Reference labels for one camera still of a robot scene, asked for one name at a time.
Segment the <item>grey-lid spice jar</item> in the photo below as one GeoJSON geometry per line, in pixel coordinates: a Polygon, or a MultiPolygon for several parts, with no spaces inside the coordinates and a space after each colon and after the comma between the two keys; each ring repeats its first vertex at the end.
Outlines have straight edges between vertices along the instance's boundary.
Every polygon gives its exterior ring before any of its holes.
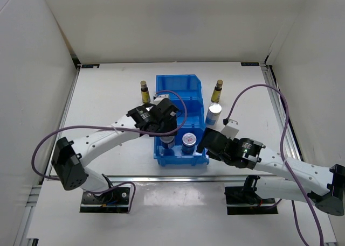
{"type": "Polygon", "coordinates": [[[182,137],[182,152],[184,154],[193,154],[197,142],[197,137],[193,133],[185,133],[182,137]]]}
{"type": "Polygon", "coordinates": [[[172,149],[175,145],[175,137],[174,136],[162,136],[160,137],[161,145],[164,149],[172,149]]]}

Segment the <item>white blue can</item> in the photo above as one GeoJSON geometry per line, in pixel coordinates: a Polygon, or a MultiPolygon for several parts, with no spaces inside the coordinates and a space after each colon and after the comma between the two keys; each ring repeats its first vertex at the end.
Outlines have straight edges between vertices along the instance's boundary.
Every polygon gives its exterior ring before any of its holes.
{"type": "Polygon", "coordinates": [[[213,102],[208,107],[208,112],[205,118],[206,126],[215,126],[219,120],[222,112],[222,106],[219,103],[213,102]]]}

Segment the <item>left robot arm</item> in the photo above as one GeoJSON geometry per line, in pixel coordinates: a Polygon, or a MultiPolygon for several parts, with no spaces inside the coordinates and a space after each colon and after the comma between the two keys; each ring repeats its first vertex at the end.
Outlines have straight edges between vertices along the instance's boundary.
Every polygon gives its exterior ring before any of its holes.
{"type": "Polygon", "coordinates": [[[52,166],[66,191],[81,188],[94,194],[101,203],[111,201],[110,180],[88,165],[103,153],[143,135],[171,138],[176,135],[179,109],[168,98],[129,110],[104,130],[79,139],[59,139],[53,153],[52,166]]]}

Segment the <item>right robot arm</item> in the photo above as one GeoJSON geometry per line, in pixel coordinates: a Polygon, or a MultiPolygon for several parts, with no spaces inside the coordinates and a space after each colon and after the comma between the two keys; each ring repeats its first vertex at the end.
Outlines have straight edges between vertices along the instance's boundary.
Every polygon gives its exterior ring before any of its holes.
{"type": "Polygon", "coordinates": [[[229,166],[267,172],[280,178],[270,181],[257,175],[248,176],[241,189],[247,202],[279,198],[310,203],[330,215],[344,215],[344,166],[322,167],[285,158],[261,142],[227,138],[210,128],[205,129],[196,151],[205,151],[211,159],[229,166]]]}

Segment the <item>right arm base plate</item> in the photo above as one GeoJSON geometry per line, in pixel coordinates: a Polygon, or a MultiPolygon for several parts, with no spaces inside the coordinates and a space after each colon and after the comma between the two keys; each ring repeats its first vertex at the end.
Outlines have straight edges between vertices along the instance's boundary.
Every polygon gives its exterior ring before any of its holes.
{"type": "Polygon", "coordinates": [[[226,184],[224,189],[227,215],[275,215],[279,200],[263,199],[256,194],[258,175],[249,175],[240,185],[226,184]]]}

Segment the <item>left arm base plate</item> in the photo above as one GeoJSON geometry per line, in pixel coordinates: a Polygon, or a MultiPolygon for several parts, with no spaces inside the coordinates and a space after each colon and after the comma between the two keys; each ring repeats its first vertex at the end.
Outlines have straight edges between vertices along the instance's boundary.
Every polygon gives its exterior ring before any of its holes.
{"type": "Polygon", "coordinates": [[[135,193],[136,185],[130,181],[113,185],[111,190],[104,194],[83,192],[79,212],[128,214],[132,209],[135,193]]]}

